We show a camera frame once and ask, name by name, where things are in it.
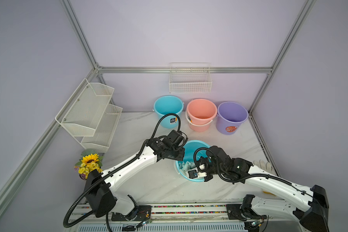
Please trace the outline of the teal bucket being wiped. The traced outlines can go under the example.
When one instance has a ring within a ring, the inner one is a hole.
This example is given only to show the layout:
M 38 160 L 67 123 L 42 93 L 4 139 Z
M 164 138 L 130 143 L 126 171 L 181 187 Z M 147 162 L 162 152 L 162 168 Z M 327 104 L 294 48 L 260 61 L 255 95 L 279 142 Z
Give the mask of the teal bucket being wiped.
M 188 141 L 184 145 L 185 155 L 184 155 L 183 161 L 175 161 L 175 170 L 177 171 L 177 173 L 181 175 L 182 177 L 184 177 L 186 180 L 189 180 L 192 182 L 205 181 L 203 177 L 197 177 L 195 179 L 191 179 L 188 174 L 188 171 L 196 168 L 194 164 L 193 155 L 195 151 L 199 148 L 210 148 L 210 145 L 200 140 Z

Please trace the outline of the mint green microfibre cloth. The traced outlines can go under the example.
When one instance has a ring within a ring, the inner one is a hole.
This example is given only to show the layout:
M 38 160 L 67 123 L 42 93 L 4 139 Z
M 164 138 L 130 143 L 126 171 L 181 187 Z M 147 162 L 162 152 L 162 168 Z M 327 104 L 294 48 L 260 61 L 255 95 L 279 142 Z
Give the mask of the mint green microfibre cloth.
M 196 168 L 195 163 L 191 161 L 181 161 L 178 163 L 178 166 L 179 172 L 183 175 L 187 175 L 188 171 Z

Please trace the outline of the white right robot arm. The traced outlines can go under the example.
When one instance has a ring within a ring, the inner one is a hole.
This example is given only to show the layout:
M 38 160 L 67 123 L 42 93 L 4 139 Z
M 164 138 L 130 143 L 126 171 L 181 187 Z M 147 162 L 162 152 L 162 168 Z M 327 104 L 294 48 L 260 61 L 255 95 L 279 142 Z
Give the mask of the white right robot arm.
M 192 179 L 203 176 L 205 181 L 210 181 L 214 175 L 218 175 L 225 182 L 256 186 L 280 198 L 267 200 L 247 194 L 238 209 L 228 209 L 230 217 L 263 223 L 268 216 L 274 216 L 297 221 L 311 232 L 329 231 L 329 204 L 324 188 L 292 183 L 248 160 L 230 158 L 217 146 L 196 149 L 193 161 L 195 169 L 189 172 Z

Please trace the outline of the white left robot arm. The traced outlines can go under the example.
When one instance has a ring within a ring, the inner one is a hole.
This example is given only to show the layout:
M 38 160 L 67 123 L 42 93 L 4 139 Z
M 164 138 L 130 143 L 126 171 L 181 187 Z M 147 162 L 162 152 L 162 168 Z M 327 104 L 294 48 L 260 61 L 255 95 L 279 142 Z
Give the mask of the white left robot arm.
M 162 159 L 182 161 L 187 141 L 185 133 L 172 130 L 168 135 L 145 140 L 136 154 L 119 165 L 101 174 L 90 173 L 85 189 L 100 181 L 86 194 L 94 216 L 100 218 L 112 212 L 124 216 L 126 220 L 133 220 L 138 214 L 139 205 L 131 195 L 121 193 L 119 188 L 143 169 Z

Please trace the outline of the teal bucket at back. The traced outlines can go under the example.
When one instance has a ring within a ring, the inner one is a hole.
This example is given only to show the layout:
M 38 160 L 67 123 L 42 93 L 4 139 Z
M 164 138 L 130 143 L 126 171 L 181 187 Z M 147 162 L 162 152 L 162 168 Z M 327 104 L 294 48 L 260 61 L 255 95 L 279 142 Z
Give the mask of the teal bucket at back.
M 162 96 L 154 102 L 153 110 L 159 119 L 167 114 L 173 113 L 180 116 L 184 109 L 184 102 L 172 95 Z M 172 129 L 178 125 L 178 119 L 174 116 L 166 117 L 161 123 L 164 128 Z

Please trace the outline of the pink plastic bucket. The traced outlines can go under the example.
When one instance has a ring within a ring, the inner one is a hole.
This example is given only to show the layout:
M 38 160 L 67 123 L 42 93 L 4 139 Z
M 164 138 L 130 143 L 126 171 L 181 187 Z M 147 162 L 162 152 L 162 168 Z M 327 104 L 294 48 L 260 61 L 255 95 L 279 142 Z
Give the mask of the pink plastic bucket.
M 196 132 L 208 130 L 217 116 L 216 105 L 207 99 L 194 99 L 186 108 L 186 119 L 189 127 Z

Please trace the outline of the purple plastic bucket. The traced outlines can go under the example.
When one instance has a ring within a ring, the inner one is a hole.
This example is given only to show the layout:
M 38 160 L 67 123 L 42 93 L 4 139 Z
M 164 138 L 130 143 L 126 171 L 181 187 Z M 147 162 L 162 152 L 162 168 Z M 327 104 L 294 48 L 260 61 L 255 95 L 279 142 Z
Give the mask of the purple plastic bucket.
M 217 110 L 216 129 L 225 135 L 234 134 L 248 119 L 247 109 L 236 102 L 223 102 Z

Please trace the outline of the white work glove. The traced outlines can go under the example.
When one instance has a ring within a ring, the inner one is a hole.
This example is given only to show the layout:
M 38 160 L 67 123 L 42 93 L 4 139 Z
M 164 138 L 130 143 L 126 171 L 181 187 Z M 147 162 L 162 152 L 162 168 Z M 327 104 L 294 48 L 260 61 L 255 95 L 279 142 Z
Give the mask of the white work glove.
M 276 175 L 276 172 L 270 162 L 264 162 L 263 160 L 254 160 L 253 164 L 270 174 Z

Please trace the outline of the sunflower bouquet in vase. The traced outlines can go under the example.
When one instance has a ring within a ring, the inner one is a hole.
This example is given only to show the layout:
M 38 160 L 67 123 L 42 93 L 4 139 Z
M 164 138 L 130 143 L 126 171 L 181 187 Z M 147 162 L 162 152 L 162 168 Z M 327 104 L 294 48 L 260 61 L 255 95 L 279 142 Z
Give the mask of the sunflower bouquet in vase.
M 93 149 L 86 149 L 81 153 L 80 159 L 74 165 L 74 170 L 77 171 L 82 180 L 87 180 L 89 174 L 94 170 L 102 173 L 102 161 L 103 156 L 100 156 Z

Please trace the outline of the white two-tier mesh shelf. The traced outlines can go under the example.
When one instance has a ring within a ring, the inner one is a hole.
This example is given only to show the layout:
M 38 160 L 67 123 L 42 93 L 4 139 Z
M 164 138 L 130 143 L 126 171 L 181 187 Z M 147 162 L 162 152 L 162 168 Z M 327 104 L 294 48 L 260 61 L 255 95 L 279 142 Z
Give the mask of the white two-tier mesh shelf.
M 84 149 L 106 153 L 123 108 L 112 104 L 114 88 L 84 79 L 55 121 Z

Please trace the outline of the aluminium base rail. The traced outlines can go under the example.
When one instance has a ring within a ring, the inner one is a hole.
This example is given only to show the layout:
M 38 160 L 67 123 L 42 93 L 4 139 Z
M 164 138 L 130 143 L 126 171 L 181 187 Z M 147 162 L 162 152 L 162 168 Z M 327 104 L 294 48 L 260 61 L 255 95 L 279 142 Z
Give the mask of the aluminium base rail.
M 259 197 L 252 203 L 145 204 L 132 218 L 116 212 L 98 218 L 89 204 L 81 204 L 66 224 L 77 232 L 265 232 L 281 221 L 307 232 L 299 223 L 302 214 L 287 201 Z

